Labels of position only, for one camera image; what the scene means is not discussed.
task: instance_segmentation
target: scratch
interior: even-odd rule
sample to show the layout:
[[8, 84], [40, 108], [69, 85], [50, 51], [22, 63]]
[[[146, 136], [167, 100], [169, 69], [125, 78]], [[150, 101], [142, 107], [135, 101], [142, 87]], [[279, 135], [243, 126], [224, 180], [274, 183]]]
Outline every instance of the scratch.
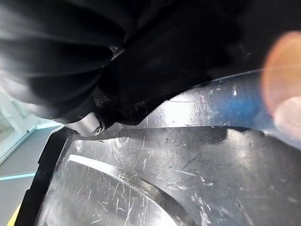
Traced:
[[126, 191], [125, 191], [125, 189], [124, 189], [124, 183], [122, 183], [122, 197], [123, 197], [123, 195], [126, 193]]
[[173, 154], [172, 156], [171, 156], [171, 158], [169, 159], [169, 161], [163, 166], [163, 167], [165, 167], [168, 163], [170, 163], [170, 161], [173, 159], [173, 157], [175, 156], [175, 154]]
[[[171, 139], [171, 135], [170, 134], [169, 134], [169, 138], [170, 138], [171, 151], [173, 152], [174, 151], [173, 141], [175, 141], [175, 140]], [[174, 162], [175, 162], [175, 164], [177, 164], [177, 158], [176, 157], [174, 159]]]
[[207, 208], [211, 211], [211, 208], [210, 208], [210, 206], [206, 203], [206, 206], [207, 206]]
[[249, 215], [244, 211], [244, 215], [246, 217], [246, 220], [248, 221], [250, 226], [255, 226], [254, 222], [251, 220], [251, 218], [249, 217]]
[[181, 190], [188, 190], [188, 189], [193, 188], [193, 187], [186, 187], [186, 186], [178, 185], [178, 188], [180, 188]]
[[143, 171], [144, 171], [144, 169], [145, 169], [146, 161], [147, 161], [147, 158], [145, 158], [145, 159], [143, 160]]
[[117, 208], [116, 208], [116, 211], [117, 211], [117, 210], [121, 210], [121, 211], [123, 211], [123, 212], [126, 212], [126, 210], [125, 210], [125, 209], [123, 209], [123, 208], [120, 208], [120, 207], [117, 207]]
[[103, 209], [104, 209], [106, 212], [108, 212], [107, 209], [105, 208], [105, 206], [104, 206], [100, 201], [98, 201], [98, 200], [96, 200], [96, 201], [103, 207]]
[[172, 190], [176, 190], [176, 191], [178, 190], [178, 189], [176, 189], [175, 187], [171, 187], [171, 186], [168, 186], [168, 188], [169, 188], [169, 189], [172, 189]]
[[111, 146], [112, 146], [112, 155], [113, 155], [113, 159], [115, 160], [115, 162], [120, 162], [120, 166], [122, 167], [122, 163], [121, 163], [121, 160], [119, 158], [119, 149], [118, 149], [118, 153], [116, 153], [113, 149], [113, 143], [112, 143], [112, 140], [111, 140]]
[[132, 148], [132, 141], [133, 141], [133, 134], [132, 134], [132, 138], [131, 138], [130, 150]]
[[134, 172], [134, 169], [135, 169], [135, 167], [136, 167], [136, 165], [137, 165], [137, 163], [138, 163], [138, 161], [139, 161], [140, 154], [141, 154], [141, 153], [139, 153], [138, 158], [137, 158], [137, 161], [136, 161], [136, 163], [135, 163], [135, 165], [134, 165], [134, 167], [133, 167], [133, 172]]
[[137, 114], [138, 114], [139, 118], [141, 118], [141, 116], [140, 116], [140, 114], [139, 114], [139, 111], [138, 111], [138, 108], [137, 108], [137, 106], [136, 106], [136, 105], [135, 105], [135, 109], [136, 109], [136, 112], [137, 112]]
[[208, 226], [208, 224], [211, 224], [211, 221], [208, 219], [208, 215], [206, 214], [203, 206], [201, 206], [200, 215], [202, 218], [202, 226]]
[[99, 221], [101, 221], [101, 219], [96, 220], [96, 221], [93, 221], [91, 224], [97, 223], [97, 222], [99, 222]]
[[83, 186], [81, 186], [81, 188], [79, 189], [79, 191], [77, 192], [77, 194], [79, 194], [80, 193], [80, 191], [81, 191], [81, 189], [83, 188]]
[[90, 197], [91, 197], [91, 191], [92, 191], [92, 190], [90, 190], [90, 193], [89, 193], [88, 199], [90, 199]]
[[195, 100], [192, 100], [192, 101], [175, 101], [175, 100], [167, 100], [169, 102], [176, 102], [176, 103], [193, 103], [193, 102], [196, 102]]
[[233, 86], [232, 94], [234, 97], [237, 95], [236, 85]]
[[196, 159], [197, 159], [197, 157], [195, 157], [195, 158], [193, 158], [193, 159], [190, 159], [182, 169], [185, 169], [190, 163], [192, 163], [192, 162], [195, 161]]
[[177, 172], [179, 172], [179, 173], [191, 175], [191, 176], [197, 176], [197, 175], [195, 175], [195, 174], [193, 174], [193, 173], [189, 173], [189, 172], [185, 172], [185, 171], [181, 171], [181, 170], [177, 170], [177, 169], [176, 169], [175, 171], [177, 171]]
[[238, 207], [240, 208], [240, 210], [243, 212], [244, 216], [246, 217], [246, 220], [248, 221], [250, 226], [255, 226], [254, 222], [251, 220], [251, 218], [249, 217], [249, 215], [247, 214], [246, 210], [244, 209], [244, 207], [237, 202]]
[[95, 148], [94, 159], [95, 159], [95, 156], [96, 156], [96, 151], [97, 151], [98, 144], [99, 144], [99, 142], [97, 142], [97, 145], [96, 145], [96, 148]]
[[130, 187], [130, 192], [129, 192], [129, 200], [128, 200], [128, 212], [127, 212], [127, 218], [124, 222], [124, 226], [127, 224], [127, 222], [129, 222], [129, 219], [130, 219], [130, 214], [131, 214], [131, 211], [132, 211], [132, 208], [133, 208], [133, 205], [134, 205], [134, 201], [132, 203], [132, 206], [130, 207], [130, 201], [131, 201], [131, 187]]
[[142, 149], [141, 150], [144, 149], [144, 142], [145, 142], [145, 136], [143, 137], [143, 144], [142, 144]]
[[117, 199], [115, 214], [117, 213], [118, 203], [119, 203], [119, 199]]
[[117, 184], [117, 186], [116, 186], [116, 188], [115, 188], [115, 191], [114, 191], [114, 194], [113, 194], [112, 200], [114, 199], [114, 196], [115, 196], [116, 190], [117, 190], [117, 188], [118, 188], [118, 185], [119, 185], [119, 182], [118, 182], [118, 184]]
[[106, 148], [105, 148], [105, 151], [104, 151], [104, 154], [103, 154], [103, 156], [102, 156], [102, 160], [103, 160], [103, 158], [105, 157], [105, 155], [107, 154], [107, 150], [108, 150], [108, 148], [106, 147]]

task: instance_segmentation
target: scratched plastic surface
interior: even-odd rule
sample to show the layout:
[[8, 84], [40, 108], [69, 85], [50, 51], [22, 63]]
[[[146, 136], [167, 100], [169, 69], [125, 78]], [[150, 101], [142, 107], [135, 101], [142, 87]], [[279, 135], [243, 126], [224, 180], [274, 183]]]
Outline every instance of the scratched plastic surface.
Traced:
[[301, 152], [275, 138], [298, 146], [275, 132], [256, 73], [188, 90], [137, 126], [69, 137], [38, 225], [298, 225]]

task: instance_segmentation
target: yellow object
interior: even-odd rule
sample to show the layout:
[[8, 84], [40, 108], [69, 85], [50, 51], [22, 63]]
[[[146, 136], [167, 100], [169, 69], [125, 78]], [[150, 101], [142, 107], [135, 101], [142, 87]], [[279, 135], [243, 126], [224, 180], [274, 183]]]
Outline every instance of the yellow object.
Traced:
[[14, 226], [15, 225], [15, 221], [17, 219], [20, 207], [21, 207], [21, 205], [19, 205], [18, 208], [15, 210], [13, 216], [11, 217], [11, 219], [8, 222], [8, 226]]

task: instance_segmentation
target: floor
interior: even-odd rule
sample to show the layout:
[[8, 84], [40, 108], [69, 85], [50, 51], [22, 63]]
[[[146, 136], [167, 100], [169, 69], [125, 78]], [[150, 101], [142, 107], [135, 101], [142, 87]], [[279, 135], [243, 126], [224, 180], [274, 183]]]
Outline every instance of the floor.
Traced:
[[[36, 130], [0, 165], [0, 177], [35, 173], [38, 159], [54, 128]], [[5, 226], [24, 194], [30, 188], [33, 177], [0, 181], [0, 225]]]

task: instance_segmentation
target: silver metal fitting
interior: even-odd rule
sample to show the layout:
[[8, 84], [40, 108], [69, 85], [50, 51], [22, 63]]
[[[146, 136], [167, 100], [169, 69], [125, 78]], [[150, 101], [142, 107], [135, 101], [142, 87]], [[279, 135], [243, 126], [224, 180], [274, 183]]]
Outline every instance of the silver metal fitting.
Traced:
[[96, 136], [104, 130], [104, 122], [101, 118], [98, 119], [93, 112], [89, 113], [83, 119], [65, 124], [65, 126], [77, 131], [84, 137]]

